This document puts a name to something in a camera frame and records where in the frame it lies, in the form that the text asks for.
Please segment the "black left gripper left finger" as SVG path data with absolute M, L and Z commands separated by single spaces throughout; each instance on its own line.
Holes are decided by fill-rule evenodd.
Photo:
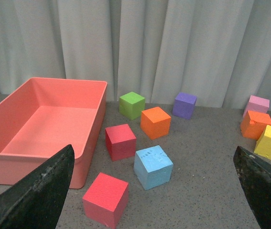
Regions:
M 0 229 L 54 229 L 75 164 L 67 145 L 0 194 Z

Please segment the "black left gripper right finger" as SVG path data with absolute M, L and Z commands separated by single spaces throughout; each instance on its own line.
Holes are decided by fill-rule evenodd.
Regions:
M 271 164 L 238 146 L 233 163 L 260 228 L 271 229 Z

